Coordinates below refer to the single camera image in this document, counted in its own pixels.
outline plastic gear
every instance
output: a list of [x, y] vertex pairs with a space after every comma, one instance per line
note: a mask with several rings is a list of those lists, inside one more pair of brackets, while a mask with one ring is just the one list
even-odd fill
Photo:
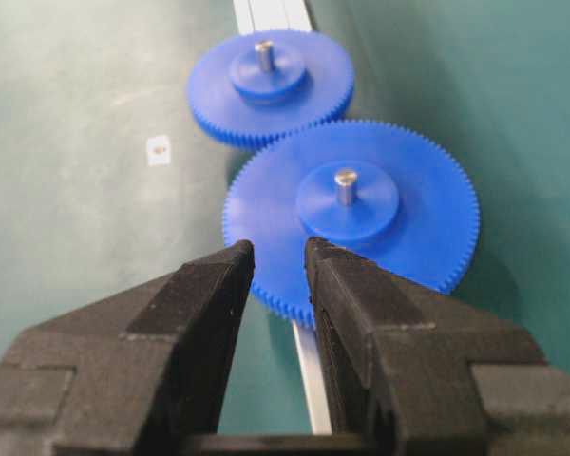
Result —
[[[343, 166], [358, 172], [358, 202], [347, 207], [338, 205], [333, 181]], [[244, 238], [255, 245], [254, 293], [309, 327], [309, 236], [337, 238], [382, 268], [449, 293], [472, 258], [479, 226], [472, 184], [443, 148], [365, 121], [320, 125], [257, 153], [235, 178], [222, 220], [226, 245]]]
[[[276, 70], [262, 72], [255, 45], [274, 43]], [[231, 38], [194, 67], [187, 95], [200, 127], [235, 147], [258, 149], [341, 117], [354, 86], [351, 58], [318, 32], [272, 30]]]

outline metal shaft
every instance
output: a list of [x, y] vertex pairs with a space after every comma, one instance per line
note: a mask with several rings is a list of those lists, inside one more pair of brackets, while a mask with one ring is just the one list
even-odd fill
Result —
[[351, 168], [342, 168], [335, 173], [338, 202], [350, 206], [357, 198], [357, 173]]
[[264, 40], [256, 43], [257, 60], [262, 71], [270, 73], [275, 71], [275, 54], [273, 53], [273, 42]]

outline spur gear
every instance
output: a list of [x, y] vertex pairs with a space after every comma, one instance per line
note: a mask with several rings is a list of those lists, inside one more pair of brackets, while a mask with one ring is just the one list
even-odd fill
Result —
[[334, 40], [318, 32], [272, 30], [208, 51], [192, 70], [187, 96], [208, 135], [258, 149], [339, 118], [353, 86], [351, 58]]
[[462, 167], [440, 146], [383, 123], [326, 123], [274, 142], [235, 178], [226, 245], [256, 249], [252, 289], [277, 314], [314, 326], [304, 244], [322, 236], [442, 293], [461, 280], [480, 212]]

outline gear rim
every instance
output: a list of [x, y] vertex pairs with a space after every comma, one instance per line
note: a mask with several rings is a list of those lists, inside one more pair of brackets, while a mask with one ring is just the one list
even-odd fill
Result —
[[[258, 160], [262, 160], [262, 157], [265, 157], [266, 154], [269, 154], [271, 152], [274, 153], [275, 152], [274, 149], [279, 147], [279, 145], [282, 142], [290, 141], [292, 138], [298, 137], [299, 135], [307, 133], [308, 131], [311, 130], [331, 128], [331, 127], [341, 127], [341, 126], [344, 127], [352, 126], [354, 128], [357, 127], [386, 128], [392, 132], [397, 132], [400, 135], [414, 138], [415, 140], [423, 142], [426, 147], [432, 149], [433, 153], [436, 152], [441, 154], [443, 156], [443, 159], [445, 159], [447, 163], [451, 166], [451, 171], [458, 175], [458, 178], [460, 179], [459, 183], [465, 189], [465, 198], [468, 198], [468, 206], [467, 206], [468, 214], [466, 214], [468, 217], [467, 243], [464, 247], [464, 250], [461, 252], [460, 258], [457, 261], [456, 266], [448, 270], [448, 274], [442, 280], [440, 280], [440, 283], [437, 286], [427, 285], [426, 283], [420, 281], [420, 283], [423, 283], [424, 285], [429, 286], [429, 288], [432, 288], [438, 292], [445, 294], [450, 293], [464, 276], [477, 245], [477, 240], [480, 231], [480, 208], [476, 192], [473, 188], [470, 178], [466, 174], [466, 171], [447, 151], [445, 151], [443, 147], [441, 147], [431, 139], [419, 133], [416, 133], [402, 126], [394, 125], [391, 123], [380, 123], [375, 121], [335, 121], [335, 122], [325, 123], [315, 128], [306, 129], [300, 132], [300, 134], [298, 135], [290, 135], [287, 138], [282, 139], [281, 141], [274, 142], [273, 144], [270, 144], [267, 147], [265, 147], [259, 153], [255, 154], [249, 161], [247, 161], [243, 165], [243, 167], [237, 173], [237, 176], [230, 185], [226, 200], [224, 202], [224, 210], [222, 213], [222, 232], [223, 232], [225, 245], [231, 245], [233, 242], [237, 240], [236, 237], [233, 237], [231, 234], [231, 222], [229, 220], [229, 211], [230, 208], [232, 207], [232, 202], [233, 198], [235, 197], [235, 193], [238, 187], [240, 186], [240, 181], [249, 172], [249, 169], [253, 169], [255, 163], [257, 163]], [[378, 262], [375, 259], [375, 257], [368, 256], [366, 252], [361, 252], [360, 255], [366, 256], [369, 259]], [[254, 279], [252, 283], [252, 291], [266, 307], [271, 309], [276, 314], [285, 318], [290, 318], [292, 320], [295, 320], [298, 323], [301, 323], [303, 326], [310, 328], [314, 327], [314, 314], [311, 306], [308, 305], [301, 306], [299, 304], [296, 304], [295, 302], [294, 303], [288, 302], [287, 299], [283, 298], [277, 292], [268, 290], [265, 286], [259, 283], [257, 279]]]

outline green table surface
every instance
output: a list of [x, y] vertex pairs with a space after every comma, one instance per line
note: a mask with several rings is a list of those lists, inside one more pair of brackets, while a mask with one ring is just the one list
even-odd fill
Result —
[[[570, 0], [310, 4], [351, 53], [350, 117], [431, 137], [475, 184], [482, 233], [454, 294], [570, 370]], [[248, 155], [200, 132], [183, 88], [237, 32], [229, 0], [0, 0], [0, 356], [26, 326], [221, 247]], [[148, 167], [162, 134], [172, 163]], [[220, 431], [309, 430], [291, 325], [250, 297]]]

